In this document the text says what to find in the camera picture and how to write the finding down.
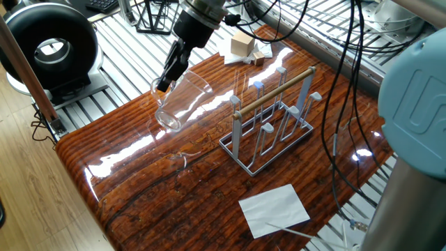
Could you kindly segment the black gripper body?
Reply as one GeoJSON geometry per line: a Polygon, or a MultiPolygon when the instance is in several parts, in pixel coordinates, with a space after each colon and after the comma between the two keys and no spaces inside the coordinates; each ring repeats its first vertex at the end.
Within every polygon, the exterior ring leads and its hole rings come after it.
{"type": "Polygon", "coordinates": [[[213,29],[183,10],[174,25],[174,33],[178,36],[178,45],[181,49],[203,48],[213,29]]]}

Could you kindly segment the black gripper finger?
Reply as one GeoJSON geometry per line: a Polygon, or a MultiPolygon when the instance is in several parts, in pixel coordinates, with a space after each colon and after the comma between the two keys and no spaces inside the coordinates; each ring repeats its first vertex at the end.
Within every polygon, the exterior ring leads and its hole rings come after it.
{"type": "Polygon", "coordinates": [[[186,70],[189,66],[189,58],[191,51],[192,48],[186,42],[184,42],[180,53],[180,63],[183,67],[183,70],[186,70]]]}
{"type": "Polygon", "coordinates": [[[167,56],[164,64],[164,71],[161,74],[160,80],[157,84],[157,89],[161,92],[166,92],[172,82],[187,70],[188,67],[188,50],[182,38],[176,40],[167,56]]]}

